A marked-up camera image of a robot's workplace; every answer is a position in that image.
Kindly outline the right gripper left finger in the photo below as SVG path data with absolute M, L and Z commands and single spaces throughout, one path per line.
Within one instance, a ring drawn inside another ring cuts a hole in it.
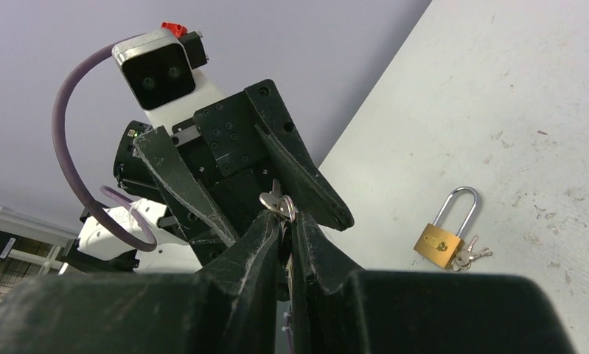
M 245 235 L 196 273 L 203 294 L 192 353 L 273 353 L 280 265 L 279 221 L 262 211 Z

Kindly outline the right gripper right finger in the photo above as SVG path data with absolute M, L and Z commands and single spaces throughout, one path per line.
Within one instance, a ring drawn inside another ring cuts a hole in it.
M 313 216 L 292 225 L 295 353 L 357 353 L 360 334 L 349 276 L 361 267 L 332 243 Z

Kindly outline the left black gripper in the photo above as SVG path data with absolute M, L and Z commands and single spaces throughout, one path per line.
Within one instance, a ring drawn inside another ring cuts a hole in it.
M 173 144 L 163 126 L 133 144 L 154 181 L 169 197 L 175 234 L 189 242 L 202 266 L 233 246 L 264 209 L 261 192 L 280 179 L 300 212 L 343 231 L 355 219 L 315 166 L 276 88 L 265 79 L 202 107 L 177 125 L 199 136 Z

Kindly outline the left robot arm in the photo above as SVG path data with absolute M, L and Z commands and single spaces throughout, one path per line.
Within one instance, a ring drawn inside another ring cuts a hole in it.
M 134 147 L 150 126 L 132 121 L 114 161 L 117 205 L 108 215 L 136 239 L 146 241 L 144 219 L 157 241 L 139 251 L 103 229 L 88 210 L 66 260 L 84 271 L 190 270 L 210 263 L 226 243 L 197 215 L 154 180 Z M 192 174 L 217 205 L 220 217 L 242 237 L 263 209 L 259 196 L 274 184 L 322 226 L 343 231 L 354 225 L 347 205 L 313 164 L 290 114 L 271 80 L 207 106 L 174 127 L 171 142 L 179 162 L 170 174 Z

